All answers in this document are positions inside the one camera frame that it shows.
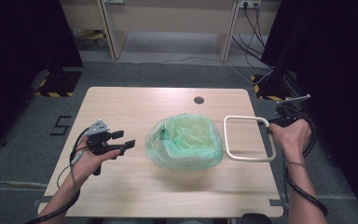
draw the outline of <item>plastic bag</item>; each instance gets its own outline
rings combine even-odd
[[[171,170],[205,170],[223,159],[223,143],[213,122],[181,114],[159,121],[145,139],[147,155]]]

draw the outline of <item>handheld controller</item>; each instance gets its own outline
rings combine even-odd
[[[270,119],[269,123],[276,123],[281,127],[287,127],[297,121],[303,119],[304,106],[302,103],[310,98],[310,95],[280,101],[275,106],[275,112],[280,116],[277,119]]]
[[[89,127],[84,135],[86,135],[89,140],[87,145],[89,150],[95,155],[103,155],[104,153],[112,150],[119,149],[120,154],[118,156],[123,156],[127,149],[135,147],[135,139],[125,142],[124,144],[119,145],[109,145],[107,141],[110,139],[118,139],[124,136],[124,131],[117,131],[114,133],[109,133],[109,127],[100,119],[98,119],[91,127]],[[101,174],[101,166],[94,172],[94,175]]]

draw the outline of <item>human hand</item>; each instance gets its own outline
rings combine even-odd
[[[283,149],[284,156],[289,161],[304,161],[303,150],[310,141],[310,125],[299,119],[283,128],[277,124],[270,124],[269,129],[274,134],[275,142]]]
[[[84,182],[86,182],[89,176],[92,175],[104,161],[111,160],[120,154],[120,150],[117,149],[108,151],[103,155],[95,155],[88,149],[81,149],[83,147],[87,147],[87,141],[88,137],[83,136],[76,147],[76,150],[83,150],[83,155],[75,163],[72,169],[75,181],[79,184],[83,184]]]

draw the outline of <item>white handle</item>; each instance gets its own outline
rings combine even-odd
[[[277,156],[277,151],[275,148],[275,144],[274,144],[274,138],[272,137],[272,133],[268,134],[269,137],[269,141],[271,143],[271,148],[272,148],[272,156],[271,157],[266,157],[266,158],[252,158],[252,157],[238,157],[238,156],[234,156],[231,154],[231,152],[229,151],[229,147],[228,147],[228,140],[227,140],[227,120],[228,119],[252,119],[252,120],[259,120],[262,121],[266,127],[269,126],[269,122],[266,119],[263,118],[259,118],[259,117],[247,117],[247,116],[227,116],[225,117],[225,120],[223,122],[224,125],[224,132],[225,132],[225,144],[226,144],[226,153],[227,155],[234,161],[256,161],[256,162],[272,162],[273,160],[275,160],[276,156]]]

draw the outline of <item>black wire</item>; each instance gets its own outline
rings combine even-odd
[[[260,23],[258,22],[258,17],[260,15],[260,7],[258,6],[258,4],[255,5],[255,28],[257,27],[258,28],[258,34],[260,35],[260,43],[261,45],[263,45],[263,47],[265,48],[266,45],[264,43],[264,40],[263,40],[263,36],[261,35],[261,31],[260,31]]]
[[[79,150],[86,148],[86,147],[82,147],[82,148],[76,150],[76,147],[77,147],[77,145],[78,145],[78,143],[79,143],[81,137],[84,135],[84,133],[85,133],[88,129],[89,129],[89,128],[85,129],[85,130],[78,136],[78,138],[76,139],[75,144],[74,144],[74,147],[72,148],[72,152],[71,152],[71,155],[70,155],[70,160],[69,160],[69,162],[71,162],[71,160],[73,159],[73,157],[75,156],[75,154],[76,154]],[[49,219],[51,219],[51,218],[53,218],[53,217],[58,216],[59,214],[65,212],[65,211],[67,211],[69,208],[71,208],[71,207],[77,202],[77,199],[78,199],[79,196],[80,196],[80,189],[79,189],[78,191],[76,191],[76,182],[75,182],[75,178],[74,178],[74,173],[72,172],[73,165],[72,165],[71,163],[70,163],[68,166],[66,166],[66,167],[61,171],[60,175],[58,176],[58,178],[57,178],[57,187],[60,188],[60,184],[59,184],[60,177],[61,177],[62,173],[63,173],[66,169],[68,169],[68,167],[71,167],[72,178],[73,178],[73,180],[74,180],[74,190],[75,190],[74,198],[72,198],[72,200],[71,200],[68,204],[66,204],[64,207],[58,209],[57,211],[52,212],[52,213],[47,214],[47,215],[42,216],[42,217],[35,218],[35,219],[31,220],[31,221],[26,222],[25,224],[34,224],[34,223],[40,223],[40,222],[44,222],[44,221],[46,221],[46,220],[49,220]]]
[[[305,199],[307,199],[311,203],[315,204],[324,213],[324,216],[327,217],[328,210],[324,206],[324,204],[322,204],[316,198],[312,197],[312,195],[308,194],[305,190],[303,190],[295,182],[293,182],[293,180],[290,179],[290,177],[289,177],[289,171],[288,171],[287,167],[284,170],[284,178],[286,179],[287,183],[290,185],[290,187],[292,187],[293,190],[295,190],[299,195],[303,196]]]
[[[263,47],[265,48],[266,46],[264,45],[263,41],[262,41],[262,40],[260,39],[260,37],[258,36],[257,31],[255,30],[255,28],[254,28],[254,26],[253,26],[251,20],[250,20],[249,17],[248,17],[248,13],[246,13],[246,10],[244,10],[244,11],[245,11],[246,19],[248,19],[249,24],[251,24],[252,30],[254,31],[255,36],[257,37],[258,41],[260,41],[261,45],[263,45]]]
[[[95,40],[94,40],[94,43],[97,45],[97,48],[98,48],[98,49],[107,49],[107,48],[109,48],[109,46],[103,46],[103,47],[101,47],[101,46],[98,44],[98,40],[103,40],[103,38],[98,38],[98,39],[95,39]]]
[[[284,85],[292,96],[299,97],[303,94],[300,91],[298,91],[299,87],[297,86],[295,78],[293,77],[293,75],[291,75],[291,73],[292,72],[288,70],[286,73],[287,75],[283,76]]]
[[[286,158],[284,157],[284,154],[283,154],[283,171],[285,171],[287,168],[286,163],[284,162],[285,160],[286,160]],[[287,205],[287,204],[289,204],[289,194],[287,193],[286,181],[283,181],[283,192],[284,192],[284,199],[285,199],[286,205]],[[286,207],[286,214],[289,215],[289,207]]]
[[[249,49],[255,51],[256,53],[263,54],[262,52],[258,51],[257,49],[253,49],[251,46],[247,45],[247,44],[245,43],[245,41],[243,41],[241,35],[238,35],[238,37],[240,38],[242,44],[244,44],[247,48],[249,48]]]
[[[253,66],[251,63],[249,63],[249,60],[248,60],[248,52],[249,52],[249,46],[251,45],[251,43],[252,43],[252,40],[253,40],[253,37],[255,36],[255,32],[253,32],[253,34],[252,34],[252,37],[251,37],[251,39],[249,40],[249,44],[247,45],[247,49],[246,49],[246,51],[245,51],[245,59],[246,59],[246,62],[249,64],[249,65],[251,65],[251,67],[253,67],[253,68],[255,68],[255,66]]]
[[[234,36],[232,36],[231,38],[232,38],[232,39],[234,40],[234,42],[238,45],[238,47],[241,48],[241,50],[243,50],[243,51],[249,53],[252,57],[254,57],[254,58],[256,58],[258,61],[260,61],[260,58],[257,57],[257,55],[253,54],[251,51],[247,50],[247,49],[244,48],[240,43],[238,43],[237,39],[236,39]]]
[[[50,213],[50,214],[47,214],[47,215],[45,215],[45,216],[38,217],[38,218],[35,218],[35,219],[31,220],[31,221],[28,221],[28,222],[26,222],[25,224],[41,223],[41,222],[44,222],[44,221],[46,221],[46,220],[49,220],[49,219],[51,219],[51,218],[54,218],[54,217],[58,216],[59,214],[61,214],[61,213],[65,212],[65,211],[67,211],[70,207],[72,207],[72,206],[77,202],[79,196],[80,196],[80,190],[77,192],[77,194],[75,195],[75,197],[74,197],[68,204],[66,204],[64,207],[58,209],[58,210],[55,211],[55,212],[52,212],[52,213]]]
[[[313,146],[315,145],[316,142],[316,127],[312,121],[312,119],[307,116],[306,114],[293,109],[291,107],[288,106],[284,106],[281,105],[281,108],[284,109],[288,109],[291,110],[294,113],[297,113],[302,119],[304,119],[309,125],[310,125],[310,130],[311,130],[311,136],[310,136],[310,142],[308,143],[307,147],[305,148],[305,150],[303,151],[303,157],[305,158],[308,154],[310,154],[310,151],[313,149]],[[293,180],[289,177],[289,171],[287,169],[287,166],[285,165],[285,163],[283,164],[284,167],[284,179],[286,180],[286,183],[290,185],[290,187],[292,187],[293,190],[295,190],[299,195],[301,195],[302,197],[304,197],[305,199],[307,199],[309,202],[313,203],[314,205],[316,205],[323,213],[324,216],[326,217],[328,214],[328,210],[327,208],[324,206],[324,204],[322,204],[320,201],[318,201],[317,199],[315,199],[314,197],[312,197],[310,194],[308,194],[306,191],[304,191],[302,188],[300,188],[295,182],[293,182]],[[286,184],[284,184],[284,190],[285,190],[285,196],[286,196],[286,201],[287,201],[287,188],[285,186]]]
[[[81,148],[79,148],[79,149],[76,149],[75,152],[78,152],[78,151],[80,151],[80,150],[90,150],[90,149],[89,149],[89,147],[81,147]]]
[[[59,189],[60,188],[60,178],[63,174],[63,172],[68,169],[71,165],[67,165],[65,168],[63,168],[63,170],[60,172],[60,174],[58,175],[58,178],[57,178],[57,188]]]

